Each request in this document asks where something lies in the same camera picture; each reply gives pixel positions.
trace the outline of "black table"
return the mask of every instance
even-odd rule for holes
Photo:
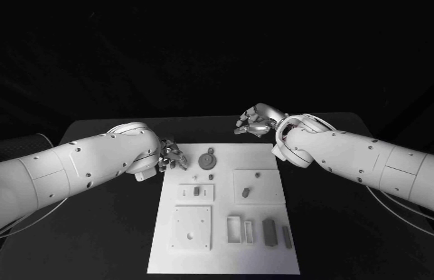
[[[370,135],[354,113],[313,115],[348,132]],[[143,121],[178,143],[274,143],[234,135],[238,117],[186,117],[77,121],[61,144]],[[328,173],[279,160],[287,212],[303,279],[433,279],[434,237],[407,225],[378,204],[367,188]],[[35,226],[9,237],[0,252],[0,279],[217,279],[299,276],[152,275],[148,262],[163,174],[143,182],[123,174],[71,197]],[[424,219],[388,205],[419,224]],[[28,225],[55,207],[24,222]]]

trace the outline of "rectangular bar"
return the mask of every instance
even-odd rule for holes
[[[247,233],[247,244],[254,244],[254,228],[251,222],[244,222],[244,231]]]
[[[286,238],[286,246],[289,249],[292,249],[293,248],[292,235],[290,235],[290,229],[287,227],[283,227],[283,237]]]
[[[276,233],[276,224],[274,220],[266,219],[263,221],[263,228],[264,228],[264,241],[269,247],[274,247],[279,244],[279,236]]]
[[[227,226],[228,226],[228,243],[240,244],[241,243],[241,219],[240,219],[240,216],[228,216]]]

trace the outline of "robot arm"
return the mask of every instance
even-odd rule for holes
[[[253,132],[260,136],[276,129],[273,154],[283,161],[302,168],[316,161],[328,172],[434,210],[434,155],[339,131],[309,114],[285,114],[272,120],[256,107],[237,125],[251,116],[260,121],[235,129],[235,134]]]
[[[142,122],[2,162],[0,228],[123,173],[143,181],[156,175],[158,164],[163,171],[165,165],[173,168],[176,162],[186,170],[186,157],[176,144],[161,140]]]

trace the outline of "circular part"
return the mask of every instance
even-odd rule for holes
[[[248,188],[244,189],[244,191],[243,191],[243,197],[244,197],[244,198],[248,197],[250,191],[251,191],[251,190],[250,190]]]
[[[217,165],[217,158],[212,154],[205,153],[201,157],[199,157],[199,166],[204,170],[211,170],[215,165]]]

